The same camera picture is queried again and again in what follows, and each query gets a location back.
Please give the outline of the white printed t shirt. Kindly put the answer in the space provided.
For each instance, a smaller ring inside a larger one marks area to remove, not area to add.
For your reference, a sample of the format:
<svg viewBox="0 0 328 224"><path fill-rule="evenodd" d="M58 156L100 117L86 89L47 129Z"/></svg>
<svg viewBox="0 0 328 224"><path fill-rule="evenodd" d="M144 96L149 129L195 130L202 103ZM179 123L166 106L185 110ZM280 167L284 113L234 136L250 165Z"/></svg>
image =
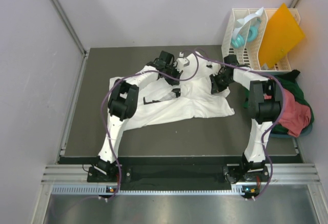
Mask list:
<svg viewBox="0 0 328 224"><path fill-rule="evenodd" d="M211 94L210 75L217 74L220 65L193 54L186 58L190 65L184 68L178 86L171 86L160 78L139 92L136 113L124 131L190 118L234 115L227 101L229 89Z"/></svg>

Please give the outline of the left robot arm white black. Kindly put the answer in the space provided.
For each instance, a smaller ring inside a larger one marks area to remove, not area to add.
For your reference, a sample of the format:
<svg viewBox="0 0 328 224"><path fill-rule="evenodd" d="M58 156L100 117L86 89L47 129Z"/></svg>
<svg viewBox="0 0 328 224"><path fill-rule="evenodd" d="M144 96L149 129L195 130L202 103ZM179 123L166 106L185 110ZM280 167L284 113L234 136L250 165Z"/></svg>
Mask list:
<svg viewBox="0 0 328 224"><path fill-rule="evenodd" d="M174 55L161 51L159 57L136 74L115 80L108 94L106 137L97 160L89 168L87 182L120 180L119 144L129 119L136 113L139 92L160 78L171 86L179 84L182 71L177 70L176 66Z"/></svg>

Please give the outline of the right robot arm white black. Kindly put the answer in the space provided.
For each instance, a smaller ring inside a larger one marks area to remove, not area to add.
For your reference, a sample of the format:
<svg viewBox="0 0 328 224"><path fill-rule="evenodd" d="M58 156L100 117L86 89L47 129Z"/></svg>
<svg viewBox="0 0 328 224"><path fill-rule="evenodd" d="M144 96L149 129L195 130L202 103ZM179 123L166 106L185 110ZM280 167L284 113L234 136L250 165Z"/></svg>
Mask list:
<svg viewBox="0 0 328 224"><path fill-rule="evenodd" d="M271 78L253 73L246 65L241 65L235 54L223 59L224 65L216 75L210 75L211 94L225 91L231 83L239 83L248 90L248 112L252 127L248 145L238 166L225 166L224 176L235 184L242 181L266 181L269 172L265 166L266 148L271 126L283 108L281 88Z"/></svg>

